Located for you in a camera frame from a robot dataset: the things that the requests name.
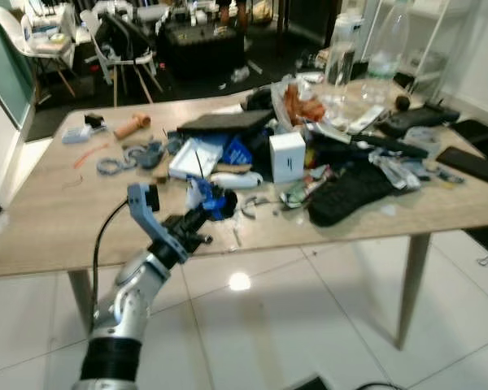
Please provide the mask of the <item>white elongated handset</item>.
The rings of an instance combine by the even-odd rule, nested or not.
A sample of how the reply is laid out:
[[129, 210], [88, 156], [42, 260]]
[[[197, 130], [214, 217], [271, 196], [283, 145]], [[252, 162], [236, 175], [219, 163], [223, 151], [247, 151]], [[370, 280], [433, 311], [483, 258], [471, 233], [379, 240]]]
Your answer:
[[214, 172], [208, 182], [223, 189], [254, 189], [265, 182], [258, 172]]

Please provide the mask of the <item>blue printed packet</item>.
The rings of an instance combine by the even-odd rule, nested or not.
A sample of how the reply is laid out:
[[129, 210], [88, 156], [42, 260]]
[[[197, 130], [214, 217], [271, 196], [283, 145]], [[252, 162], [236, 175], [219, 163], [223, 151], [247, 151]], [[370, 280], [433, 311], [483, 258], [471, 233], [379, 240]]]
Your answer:
[[219, 163], [225, 166], [251, 166], [254, 153], [243, 135], [226, 135]]

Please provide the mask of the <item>white flat tray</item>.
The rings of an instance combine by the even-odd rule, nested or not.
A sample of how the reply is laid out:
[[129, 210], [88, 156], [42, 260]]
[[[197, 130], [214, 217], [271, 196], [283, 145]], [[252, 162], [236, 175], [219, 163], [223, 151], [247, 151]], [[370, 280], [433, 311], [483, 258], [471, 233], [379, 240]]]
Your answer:
[[207, 177], [222, 159], [228, 135], [182, 136], [182, 145], [169, 163], [168, 174], [177, 179]]

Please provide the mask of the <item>small white box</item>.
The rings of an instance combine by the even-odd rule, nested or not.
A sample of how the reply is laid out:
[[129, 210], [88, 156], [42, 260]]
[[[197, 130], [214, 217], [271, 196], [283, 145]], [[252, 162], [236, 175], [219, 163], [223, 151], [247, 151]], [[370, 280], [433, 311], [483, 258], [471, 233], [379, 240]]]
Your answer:
[[285, 184], [301, 180], [306, 161], [306, 141], [299, 132], [270, 135], [272, 182]]

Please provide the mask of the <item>flat black laptop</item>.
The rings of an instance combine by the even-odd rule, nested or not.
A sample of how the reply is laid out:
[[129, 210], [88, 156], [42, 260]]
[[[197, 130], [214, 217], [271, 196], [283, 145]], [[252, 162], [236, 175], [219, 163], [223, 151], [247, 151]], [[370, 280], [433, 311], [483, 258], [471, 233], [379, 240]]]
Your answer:
[[244, 110], [236, 114], [206, 114], [176, 128], [185, 135], [240, 133], [262, 128], [275, 116], [272, 109]]

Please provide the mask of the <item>clear bag with orange snacks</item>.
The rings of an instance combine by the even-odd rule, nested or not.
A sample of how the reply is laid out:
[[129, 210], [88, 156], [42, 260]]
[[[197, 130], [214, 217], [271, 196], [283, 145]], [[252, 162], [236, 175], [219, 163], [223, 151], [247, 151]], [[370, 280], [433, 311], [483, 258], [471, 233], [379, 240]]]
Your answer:
[[288, 75], [268, 86], [275, 119], [285, 130], [325, 122], [327, 107], [307, 79]]

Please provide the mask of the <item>orange-brown cylinder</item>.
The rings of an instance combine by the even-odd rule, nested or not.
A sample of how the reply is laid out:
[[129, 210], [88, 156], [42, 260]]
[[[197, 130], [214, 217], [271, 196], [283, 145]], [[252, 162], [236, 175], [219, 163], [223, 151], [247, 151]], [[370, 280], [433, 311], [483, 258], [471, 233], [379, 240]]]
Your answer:
[[122, 123], [122, 125], [117, 127], [112, 133], [114, 134], [114, 137], [116, 137], [116, 140], [125, 140], [125, 138], [129, 137], [129, 135], [132, 135], [143, 128], [149, 127], [150, 123], [150, 115], [133, 114], [132, 118], [130, 118], [128, 122]]

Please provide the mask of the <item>black curved keyboard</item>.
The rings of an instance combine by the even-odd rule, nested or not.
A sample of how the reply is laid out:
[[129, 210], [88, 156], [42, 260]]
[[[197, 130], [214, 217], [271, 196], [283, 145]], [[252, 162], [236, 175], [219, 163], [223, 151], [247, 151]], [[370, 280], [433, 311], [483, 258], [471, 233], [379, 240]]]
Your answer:
[[355, 162], [334, 182], [324, 182], [310, 194], [308, 219], [316, 227], [332, 227], [353, 211], [396, 190], [380, 167], [369, 161]]

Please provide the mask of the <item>thin orange strip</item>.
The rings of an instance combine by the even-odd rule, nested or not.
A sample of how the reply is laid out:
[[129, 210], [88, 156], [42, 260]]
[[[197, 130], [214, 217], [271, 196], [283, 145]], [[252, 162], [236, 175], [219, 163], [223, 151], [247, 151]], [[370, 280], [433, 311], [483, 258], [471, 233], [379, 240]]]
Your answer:
[[87, 159], [91, 155], [97, 153], [98, 151], [102, 151], [104, 149], [107, 149], [107, 148], [110, 148], [109, 142], [104, 142], [104, 144], [99, 145], [99, 146], [93, 146], [93, 148], [88, 149], [88, 151], [85, 151], [83, 154], [81, 154], [81, 156], [78, 157], [78, 159], [76, 161], [74, 161], [72, 167], [74, 168], [74, 170], [80, 170], [80, 168], [84, 166], [85, 161], [87, 161]]

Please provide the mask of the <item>light wooden table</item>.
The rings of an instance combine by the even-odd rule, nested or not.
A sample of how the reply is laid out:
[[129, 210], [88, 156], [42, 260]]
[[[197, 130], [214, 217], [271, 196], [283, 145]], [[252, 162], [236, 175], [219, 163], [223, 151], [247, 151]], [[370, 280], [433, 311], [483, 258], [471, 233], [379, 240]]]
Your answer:
[[[81, 168], [73, 163], [93, 146], [110, 144], [91, 155]], [[133, 183], [150, 183], [147, 172], [102, 177], [91, 164], [121, 149], [113, 135], [102, 134], [81, 144], [55, 141], [41, 156], [3, 211], [0, 230], [0, 276], [65, 271], [72, 282], [74, 304], [84, 322], [91, 315], [93, 249], [102, 234], [100, 265], [120, 265], [150, 244], [150, 238], [129, 213], [111, 212], [128, 196]], [[334, 242], [405, 236], [410, 241], [403, 277], [398, 323], [389, 328], [397, 349], [403, 349], [419, 296], [430, 237], [436, 232], [488, 226], [488, 183], [474, 177], [445, 187], [440, 181], [416, 192], [391, 194], [352, 212], [332, 227], [316, 227], [304, 210], [256, 209], [254, 219], [206, 223], [203, 233], [213, 242], [199, 255], [229, 255], [255, 250], [303, 248]]]

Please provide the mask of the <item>small white-blue packet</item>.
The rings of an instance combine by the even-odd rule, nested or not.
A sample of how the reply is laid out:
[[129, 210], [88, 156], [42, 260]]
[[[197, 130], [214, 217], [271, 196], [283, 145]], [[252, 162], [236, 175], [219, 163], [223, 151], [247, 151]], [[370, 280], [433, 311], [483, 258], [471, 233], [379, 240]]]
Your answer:
[[90, 141], [93, 134], [93, 128], [89, 125], [73, 127], [65, 131], [61, 136], [61, 142], [65, 145], [83, 144]]

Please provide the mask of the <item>large black case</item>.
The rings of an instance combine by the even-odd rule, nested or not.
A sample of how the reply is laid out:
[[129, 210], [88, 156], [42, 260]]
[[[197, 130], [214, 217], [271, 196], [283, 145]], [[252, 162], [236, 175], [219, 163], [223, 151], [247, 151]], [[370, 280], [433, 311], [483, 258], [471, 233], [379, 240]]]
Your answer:
[[156, 53], [181, 79], [222, 74], [246, 64], [244, 38], [218, 24], [165, 25], [156, 37]]

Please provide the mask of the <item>long black bar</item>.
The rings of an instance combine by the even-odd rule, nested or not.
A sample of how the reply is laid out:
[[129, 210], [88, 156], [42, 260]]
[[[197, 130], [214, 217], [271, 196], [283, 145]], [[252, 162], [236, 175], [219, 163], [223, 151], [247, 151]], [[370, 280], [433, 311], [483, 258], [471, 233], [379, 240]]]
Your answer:
[[363, 146], [366, 149], [381, 148], [412, 158], [426, 158], [429, 156], [429, 152], [426, 149], [419, 148], [419, 146], [404, 144], [402, 141], [389, 140], [389, 138], [377, 135], [347, 135], [338, 130], [321, 127], [318, 123], [311, 123], [311, 126], [308, 127], [308, 132], [313, 137], [322, 137], [325, 140], [340, 142], [340, 144]]

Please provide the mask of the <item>silver foil wrapper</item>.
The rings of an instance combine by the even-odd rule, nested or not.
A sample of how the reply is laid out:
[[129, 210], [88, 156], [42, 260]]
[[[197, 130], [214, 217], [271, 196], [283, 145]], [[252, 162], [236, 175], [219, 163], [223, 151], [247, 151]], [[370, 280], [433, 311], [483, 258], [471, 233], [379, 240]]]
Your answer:
[[400, 192], [415, 192], [431, 180], [430, 172], [418, 158], [375, 151], [368, 155], [368, 160], [381, 168], [390, 184]]

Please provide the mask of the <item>clear bottle with white label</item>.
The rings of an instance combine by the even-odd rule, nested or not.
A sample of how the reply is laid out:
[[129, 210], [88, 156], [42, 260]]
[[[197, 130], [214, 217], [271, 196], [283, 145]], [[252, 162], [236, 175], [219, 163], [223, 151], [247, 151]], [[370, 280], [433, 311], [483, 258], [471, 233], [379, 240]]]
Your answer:
[[363, 16], [353, 10], [342, 12], [334, 20], [332, 41], [327, 48], [325, 80], [335, 89], [343, 89], [351, 81], [362, 23]]

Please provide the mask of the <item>white chair with black bag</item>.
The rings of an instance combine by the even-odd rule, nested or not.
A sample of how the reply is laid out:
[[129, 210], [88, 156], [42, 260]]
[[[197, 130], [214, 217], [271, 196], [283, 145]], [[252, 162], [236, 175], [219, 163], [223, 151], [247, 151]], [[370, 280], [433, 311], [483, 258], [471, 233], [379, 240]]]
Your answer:
[[150, 93], [153, 85], [160, 93], [163, 86], [156, 79], [155, 44], [135, 24], [126, 22], [121, 16], [98, 15], [94, 11], [78, 14], [85, 24], [85, 30], [94, 46], [104, 81], [111, 86], [111, 103], [119, 105], [119, 93], [128, 89], [129, 73], [135, 73], [148, 104], [154, 104]]

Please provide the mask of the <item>black floor device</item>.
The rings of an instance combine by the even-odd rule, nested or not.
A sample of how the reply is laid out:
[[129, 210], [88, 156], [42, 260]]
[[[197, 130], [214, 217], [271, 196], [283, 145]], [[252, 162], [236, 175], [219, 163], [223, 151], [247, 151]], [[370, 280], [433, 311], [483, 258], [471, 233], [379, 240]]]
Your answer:
[[285, 390], [333, 390], [332, 384], [319, 374], [309, 375], [296, 380], [285, 387]]

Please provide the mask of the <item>black game controller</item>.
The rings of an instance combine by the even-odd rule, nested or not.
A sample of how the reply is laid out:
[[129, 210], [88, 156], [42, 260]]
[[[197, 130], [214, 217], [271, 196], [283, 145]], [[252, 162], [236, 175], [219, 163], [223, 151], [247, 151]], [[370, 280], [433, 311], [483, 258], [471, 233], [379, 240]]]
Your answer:
[[452, 124], [460, 117], [460, 113], [445, 106], [423, 106], [386, 116], [374, 124], [377, 130], [386, 137], [400, 138], [414, 127], [436, 127]]

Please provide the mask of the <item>large clear plastic bottle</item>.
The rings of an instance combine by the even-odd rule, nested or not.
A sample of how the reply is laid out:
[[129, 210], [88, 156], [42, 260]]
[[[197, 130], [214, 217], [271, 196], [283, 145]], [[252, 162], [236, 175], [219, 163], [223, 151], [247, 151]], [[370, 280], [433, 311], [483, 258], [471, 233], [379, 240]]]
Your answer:
[[403, 63], [410, 37], [412, 0], [394, 0], [388, 14], [378, 24], [369, 49], [367, 81], [386, 83], [394, 79]]

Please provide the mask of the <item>black smartphone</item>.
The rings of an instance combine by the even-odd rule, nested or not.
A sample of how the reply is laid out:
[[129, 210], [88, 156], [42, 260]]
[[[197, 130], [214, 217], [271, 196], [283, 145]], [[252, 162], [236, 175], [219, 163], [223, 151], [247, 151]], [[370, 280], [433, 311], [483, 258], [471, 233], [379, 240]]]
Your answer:
[[436, 157], [438, 163], [488, 183], [488, 159], [471, 154], [456, 146], [448, 146]]

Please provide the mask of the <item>black tablet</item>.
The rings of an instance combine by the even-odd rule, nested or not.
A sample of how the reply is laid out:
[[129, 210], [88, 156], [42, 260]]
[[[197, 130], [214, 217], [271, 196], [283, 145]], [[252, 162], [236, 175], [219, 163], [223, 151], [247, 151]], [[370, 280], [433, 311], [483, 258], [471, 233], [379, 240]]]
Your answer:
[[478, 119], [464, 119], [450, 123], [450, 129], [464, 138], [469, 144], [477, 145], [479, 142], [488, 141], [488, 125]]

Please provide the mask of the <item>white chair with clutter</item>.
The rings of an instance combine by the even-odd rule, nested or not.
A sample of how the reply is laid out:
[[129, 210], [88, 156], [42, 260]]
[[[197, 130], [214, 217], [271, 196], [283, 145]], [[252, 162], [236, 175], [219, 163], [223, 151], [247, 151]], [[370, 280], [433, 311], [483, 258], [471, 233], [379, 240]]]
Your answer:
[[74, 54], [76, 54], [76, 38], [65, 33], [59, 24], [46, 27], [43, 31], [33, 29], [31, 19], [27, 15], [15, 18], [13, 12], [0, 6], [0, 30], [28, 66], [33, 83], [32, 104], [40, 104], [46, 100], [43, 96], [43, 83], [46, 73], [54, 71], [59, 76], [70, 97], [77, 96], [76, 90], [67, 75], [76, 77], [74, 71]]

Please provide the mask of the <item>green wall board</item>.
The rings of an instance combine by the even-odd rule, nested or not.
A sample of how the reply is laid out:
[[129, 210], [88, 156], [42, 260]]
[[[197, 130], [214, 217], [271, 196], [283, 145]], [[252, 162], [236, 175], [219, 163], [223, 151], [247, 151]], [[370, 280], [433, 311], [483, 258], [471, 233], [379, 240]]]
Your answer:
[[[10, 0], [0, 0], [0, 7], [10, 10]], [[35, 85], [26, 59], [10, 43], [0, 26], [0, 102], [18, 128], [24, 127], [33, 107]]]

